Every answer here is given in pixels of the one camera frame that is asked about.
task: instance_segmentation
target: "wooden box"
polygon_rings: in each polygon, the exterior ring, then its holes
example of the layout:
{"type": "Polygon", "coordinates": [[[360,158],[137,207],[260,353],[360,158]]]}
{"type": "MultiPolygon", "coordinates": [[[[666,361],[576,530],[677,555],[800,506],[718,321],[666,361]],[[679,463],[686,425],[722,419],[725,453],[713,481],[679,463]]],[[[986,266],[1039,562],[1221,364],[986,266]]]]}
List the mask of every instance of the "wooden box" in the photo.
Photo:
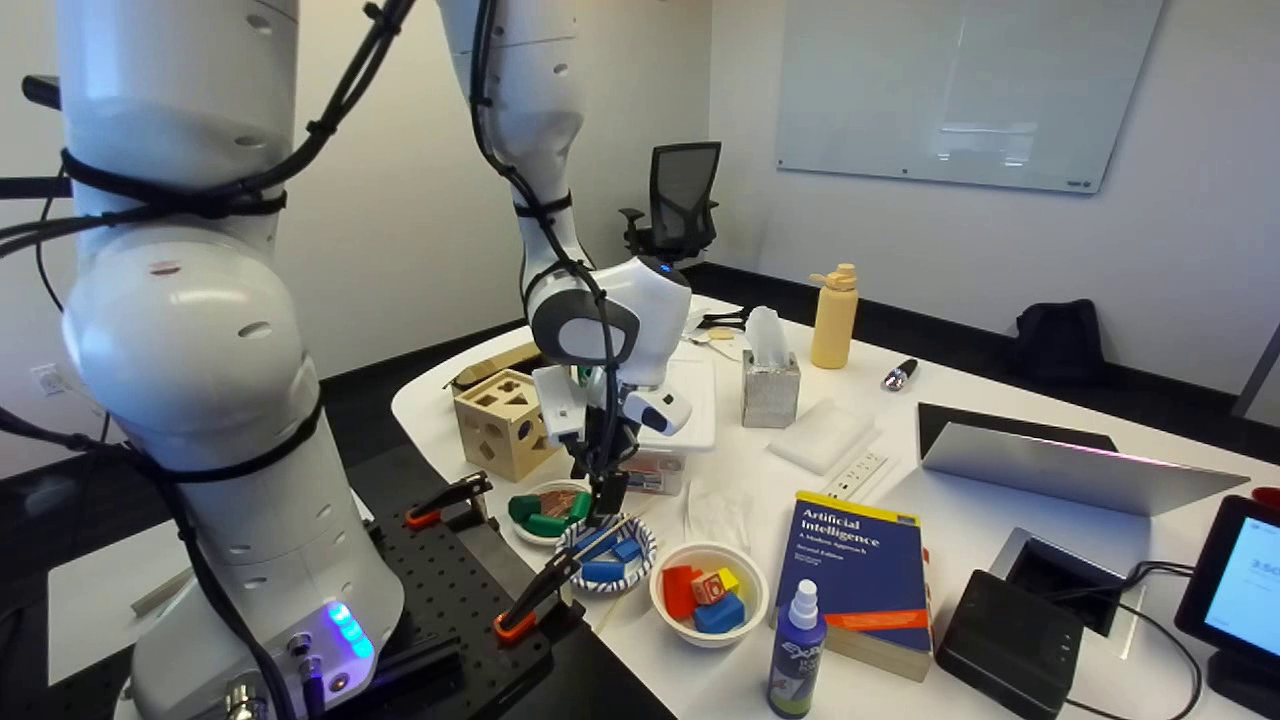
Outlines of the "wooden box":
{"type": "Polygon", "coordinates": [[[470,463],[525,481],[558,443],[547,439],[536,389],[528,377],[502,370],[485,385],[453,397],[470,463]]]}

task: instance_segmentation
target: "book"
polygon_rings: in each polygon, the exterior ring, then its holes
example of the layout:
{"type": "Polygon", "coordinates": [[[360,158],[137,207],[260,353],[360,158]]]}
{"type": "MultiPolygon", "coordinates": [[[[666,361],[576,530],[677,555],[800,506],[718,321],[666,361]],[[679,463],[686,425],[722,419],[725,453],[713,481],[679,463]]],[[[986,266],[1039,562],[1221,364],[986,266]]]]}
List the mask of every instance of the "book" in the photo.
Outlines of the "book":
{"type": "Polygon", "coordinates": [[[800,494],[777,596],[805,578],[819,588],[832,654],[908,681],[930,675],[931,611],[917,517],[800,494]]]}

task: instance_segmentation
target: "black chair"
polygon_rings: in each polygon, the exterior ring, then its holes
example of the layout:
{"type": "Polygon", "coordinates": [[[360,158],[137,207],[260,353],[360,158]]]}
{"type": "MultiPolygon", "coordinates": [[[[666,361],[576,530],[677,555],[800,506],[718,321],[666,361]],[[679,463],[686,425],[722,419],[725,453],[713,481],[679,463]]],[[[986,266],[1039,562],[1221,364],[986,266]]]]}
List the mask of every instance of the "black chair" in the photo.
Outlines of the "black chair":
{"type": "Polygon", "coordinates": [[[649,226],[640,207],[621,207],[628,221],[633,256],[656,256],[679,266],[699,256],[718,239],[713,184],[722,167],[722,146],[656,146],[649,164],[649,226]]]}

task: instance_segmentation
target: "wall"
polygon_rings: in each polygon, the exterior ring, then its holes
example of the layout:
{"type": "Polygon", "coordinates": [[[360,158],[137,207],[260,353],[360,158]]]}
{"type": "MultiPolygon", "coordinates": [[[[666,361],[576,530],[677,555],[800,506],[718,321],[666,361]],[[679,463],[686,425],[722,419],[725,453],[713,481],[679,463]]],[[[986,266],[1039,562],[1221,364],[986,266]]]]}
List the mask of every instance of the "wall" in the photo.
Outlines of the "wall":
{"type": "MultiPolygon", "coordinates": [[[[360,3],[303,0],[301,119],[321,107],[366,33],[360,3]]],[[[649,150],[710,133],[706,0],[576,0],[590,129],[571,153],[580,237],[621,261],[621,203],[646,200],[649,150]]],[[[0,9],[0,171],[54,171],[62,129],[19,100],[25,74],[54,74],[54,0],[0,9]]],[[[324,377],[516,321],[516,231],[508,188],[479,164],[453,81],[446,33],[422,3],[380,85],[328,158],[294,184],[279,270],[296,292],[324,377]]],[[[35,217],[0,203],[0,226],[35,217]]],[[[71,281],[71,244],[54,275],[71,281]]],[[[63,364],[58,314],[33,256],[0,266],[0,408],[54,429],[98,432],[78,389],[45,397],[35,364],[63,364]]],[[[58,448],[0,435],[0,478],[62,460],[58,448]]]]}
{"type": "MultiPolygon", "coordinates": [[[[1113,361],[1243,389],[1280,321],[1280,3],[1168,0],[1091,200],[783,177],[779,44],[783,0],[713,3],[710,119],[738,237],[722,261],[790,281],[856,261],[868,297],[993,334],[1034,299],[1091,297],[1113,361]]],[[[1278,391],[1258,416],[1280,425],[1278,391]]]]}

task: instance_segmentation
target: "bottle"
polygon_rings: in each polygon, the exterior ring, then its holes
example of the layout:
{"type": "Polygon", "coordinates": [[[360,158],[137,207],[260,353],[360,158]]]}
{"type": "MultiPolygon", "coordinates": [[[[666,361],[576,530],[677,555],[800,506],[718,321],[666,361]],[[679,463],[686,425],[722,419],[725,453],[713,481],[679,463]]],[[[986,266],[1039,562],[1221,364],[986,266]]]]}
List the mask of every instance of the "bottle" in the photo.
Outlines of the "bottle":
{"type": "Polygon", "coordinates": [[[808,717],[824,637],[829,623],[816,611],[816,583],[800,580],[792,607],[777,622],[767,663],[767,703],[777,717],[808,717]]]}
{"type": "Polygon", "coordinates": [[[816,370],[850,364],[854,318],[856,318],[856,270],[837,266],[824,275],[824,289],[816,297],[812,350],[808,350],[808,361],[816,370]]]}

